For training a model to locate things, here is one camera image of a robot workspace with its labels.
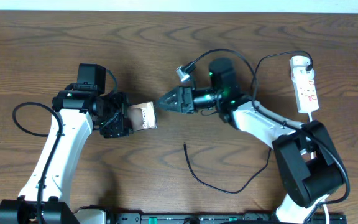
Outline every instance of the white wall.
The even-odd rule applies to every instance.
[[[0,0],[0,9],[358,13],[358,0]]]

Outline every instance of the white power strip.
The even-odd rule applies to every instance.
[[[291,79],[295,89],[296,105],[299,113],[310,114],[318,106],[317,92],[314,85],[314,70],[306,71],[310,59],[304,56],[294,56],[290,60]]]

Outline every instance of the brown wood tabletop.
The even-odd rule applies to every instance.
[[[46,140],[14,126],[16,105],[50,105],[59,90],[76,81],[79,63],[112,70],[118,90],[133,103],[157,100],[180,85],[178,66],[219,47],[240,51],[253,66],[265,55],[289,50],[312,55],[320,105],[313,116],[326,125],[351,181],[349,198],[329,211],[358,223],[358,14],[0,11],[0,202],[16,199]],[[199,62],[199,86],[209,85],[208,63],[218,57],[236,60],[238,79],[247,90],[249,71],[225,53]],[[289,59],[262,64],[258,99],[306,122],[307,115],[296,110]],[[106,89],[112,88],[107,76]],[[237,195],[200,185],[187,168],[185,141],[201,179],[237,190],[265,164],[268,148],[258,139],[217,115],[158,110],[157,116],[157,129],[119,139],[98,133],[88,138],[71,188],[73,211],[94,204],[144,213],[242,213],[281,204],[285,191],[274,154],[267,169]],[[35,107],[20,110],[18,120],[38,133],[50,127],[50,115]],[[330,198],[343,193],[344,187]]]

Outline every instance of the wooden surface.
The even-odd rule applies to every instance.
[[[16,105],[50,105],[76,80],[79,63],[110,68],[133,103],[156,100],[180,84],[174,69],[218,47],[242,52],[254,66],[264,55],[283,51],[313,56],[320,103],[313,116],[328,128],[352,186],[349,199],[329,210],[358,223],[358,15],[347,14],[0,12],[0,201],[17,197],[45,143],[14,126]],[[209,85],[207,65],[222,56],[233,58],[215,54],[198,64],[199,85]],[[307,116],[296,112],[289,58],[264,62],[259,100],[305,122]],[[250,74],[238,61],[236,68],[246,90]],[[106,85],[112,88],[108,77]],[[236,190],[265,164],[267,147],[256,138],[216,115],[157,115],[157,129],[120,139],[89,137],[73,181],[72,210],[98,204],[145,213],[236,213],[280,205],[285,191],[273,154],[267,169],[238,195],[200,185],[186,166],[184,141],[200,178]],[[25,127],[48,132],[47,112],[29,107],[18,116]]]

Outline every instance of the cable connector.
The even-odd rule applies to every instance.
[[[319,106],[314,85],[314,70],[308,70],[311,66],[310,59],[304,56],[294,56],[290,60],[290,66],[298,112],[308,114],[316,111]]]
[[[177,73],[177,75],[179,76],[180,78],[180,81],[181,82],[187,82],[187,81],[190,81],[190,73],[196,69],[196,66],[194,65],[193,62],[190,62],[188,63],[187,65],[185,66],[179,66],[175,72]]]

